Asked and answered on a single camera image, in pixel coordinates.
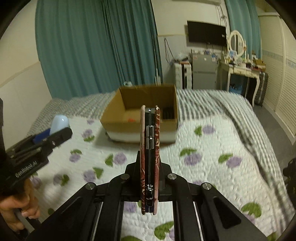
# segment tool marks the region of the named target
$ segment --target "gray floor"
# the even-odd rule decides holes
[[[254,112],[261,122],[276,154],[281,170],[287,167],[288,162],[296,157],[296,145],[292,145],[284,130],[273,118],[267,109],[254,107]]]

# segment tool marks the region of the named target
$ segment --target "green leaf print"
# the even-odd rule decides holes
[[[269,236],[267,236],[267,240],[268,241],[276,241],[276,232],[270,234]]]
[[[223,163],[223,162],[227,161],[230,157],[233,157],[232,153],[222,154],[218,159],[218,163]]]
[[[97,179],[100,179],[100,177],[101,177],[101,175],[102,175],[102,173],[103,173],[104,170],[101,169],[101,168],[96,168],[96,167],[93,167],[93,170],[96,173]]]
[[[202,135],[202,126],[199,126],[197,127],[195,130],[194,130],[194,133],[198,136],[201,136]]]
[[[121,241],[142,241],[141,239],[138,239],[134,236],[126,236],[121,239]]]
[[[82,151],[81,150],[78,150],[78,149],[74,149],[72,151],[70,151],[71,154],[82,154]]]
[[[191,152],[196,152],[196,149],[192,149],[192,148],[184,148],[181,152],[180,152],[180,156],[185,156],[185,155],[190,155]]]
[[[54,210],[53,210],[52,208],[49,208],[49,209],[47,210],[47,213],[48,213],[48,215],[51,215],[51,214],[54,213]]]
[[[105,163],[107,166],[113,167],[113,154],[110,154],[106,159]]]
[[[83,139],[85,142],[92,142],[94,140],[94,136],[87,137]]]
[[[68,175],[64,174],[61,182],[61,186],[65,186],[69,182],[70,178]]]
[[[261,208],[260,205],[254,202],[249,202],[241,209],[242,212],[249,212],[249,215],[254,214],[255,218],[258,218],[261,216]]]
[[[165,239],[165,233],[169,233],[170,232],[170,228],[172,228],[172,226],[174,225],[174,221],[170,221],[167,223],[164,223],[160,226],[157,226],[154,230],[154,235],[160,239],[160,240],[164,240]]]

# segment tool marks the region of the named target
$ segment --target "television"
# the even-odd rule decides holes
[[[189,42],[226,46],[226,27],[187,21]]]

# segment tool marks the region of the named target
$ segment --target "curtain fold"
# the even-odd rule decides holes
[[[231,31],[241,33],[247,44],[247,54],[255,51],[261,58],[260,24],[254,0],[225,0],[229,15]]]
[[[150,4],[38,0],[37,52],[52,97],[110,92],[125,81],[154,83],[160,60]]]

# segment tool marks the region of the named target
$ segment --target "metal screw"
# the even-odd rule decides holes
[[[94,189],[94,183],[87,183],[87,184],[85,185],[85,188],[86,188],[87,190],[92,190],[92,189]]]
[[[127,179],[129,179],[129,174],[124,173],[124,174],[122,174],[122,175],[120,176],[120,178],[121,178],[122,180],[127,180]]]
[[[204,184],[202,185],[202,187],[203,187],[203,189],[205,189],[205,190],[210,190],[210,189],[212,188],[212,185],[209,184],[209,183],[204,183]]]
[[[168,178],[171,179],[171,180],[175,180],[177,178],[177,175],[175,173],[170,173],[168,175]]]

